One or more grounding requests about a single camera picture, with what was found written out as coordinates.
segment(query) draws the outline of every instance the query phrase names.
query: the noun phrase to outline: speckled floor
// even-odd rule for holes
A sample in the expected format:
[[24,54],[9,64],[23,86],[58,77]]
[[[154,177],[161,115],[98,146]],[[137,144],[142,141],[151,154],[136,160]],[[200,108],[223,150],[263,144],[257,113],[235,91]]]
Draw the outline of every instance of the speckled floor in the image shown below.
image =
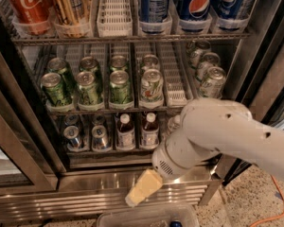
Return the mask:
[[[284,183],[278,181],[284,192]],[[201,227],[248,227],[254,221],[278,215],[283,211],[271,177],[255,166],[238,176],[231,184],[221,187],[207,206],[195,207]],[[57,219],[1,227],[96,227],[95,217]],[[263,223],[258,227],[284,227],[284,218]]]

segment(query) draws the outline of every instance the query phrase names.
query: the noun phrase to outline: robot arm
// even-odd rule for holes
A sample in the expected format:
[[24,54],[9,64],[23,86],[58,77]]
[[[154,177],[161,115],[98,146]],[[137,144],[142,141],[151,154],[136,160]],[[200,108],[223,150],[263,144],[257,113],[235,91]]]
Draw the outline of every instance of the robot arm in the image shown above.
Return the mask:
[[181,128],[152,155],[166,179],[186,174],[219,153],[257,165],[284,181],[284,131],[254,120],[243,105],[214,98],[194,99],[181,112]]

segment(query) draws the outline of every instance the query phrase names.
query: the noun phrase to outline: coca-cola can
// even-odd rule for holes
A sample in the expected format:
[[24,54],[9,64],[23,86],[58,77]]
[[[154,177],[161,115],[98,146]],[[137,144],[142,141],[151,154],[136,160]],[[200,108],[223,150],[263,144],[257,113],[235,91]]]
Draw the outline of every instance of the coca-cola can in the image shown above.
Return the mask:
[[[13,11],[22,24],[36,24],[45,22],[49,16],[48,3],[45,0],[9,0]],[[47,23],[44,23],[44,28],[40,28],[42,25],[38,25],[38,29],[34,26],[29,27],[29,33],[31,35],[45,34],[49,27]]]

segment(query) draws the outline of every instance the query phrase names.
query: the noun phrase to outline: orange cable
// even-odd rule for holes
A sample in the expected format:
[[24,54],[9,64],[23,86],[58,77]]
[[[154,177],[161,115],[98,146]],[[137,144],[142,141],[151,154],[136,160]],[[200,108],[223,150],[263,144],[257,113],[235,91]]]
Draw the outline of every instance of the orange cable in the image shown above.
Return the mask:
[[[272,177],[272,180],[274,181],[274,184],[275,184],[275,187],[276,189],[278,190],[279,194],[281,195],[281,198],[283,200],[283,204],[284,204],[284,194],[283,192],[281,191],[280,187],[278,186],[277,182],[276,182],[276,179],[274,176],[271,176]],[[261,219],[261,220],[258,220],[256,222],[254,222],[252,225],[250,225],[250,227],[255,227],[257,225],[259,225],[260,223],[264,223],[264,222],[268,222],[268,221],[273,221],[273,220],[276,220],[276,219],[280,219],[280,218],[283,218],[284,217],[284,211],[281,215],[279,216],[274,216],[274,217],[270,217],[270,218],[265,218],[265,219]]]

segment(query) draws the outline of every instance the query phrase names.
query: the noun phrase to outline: bottle label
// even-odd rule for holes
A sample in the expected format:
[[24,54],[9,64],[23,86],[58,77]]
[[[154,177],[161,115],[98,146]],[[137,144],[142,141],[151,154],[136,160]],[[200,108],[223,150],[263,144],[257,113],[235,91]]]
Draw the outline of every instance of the bottle label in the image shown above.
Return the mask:
[[120,148],[132,148],[135,146],[134,129],[127,132],[117,131],[118,146]]
[[155,131],[145,131],[141,129],[141,146],[149,147],[159,144],[159,129]]

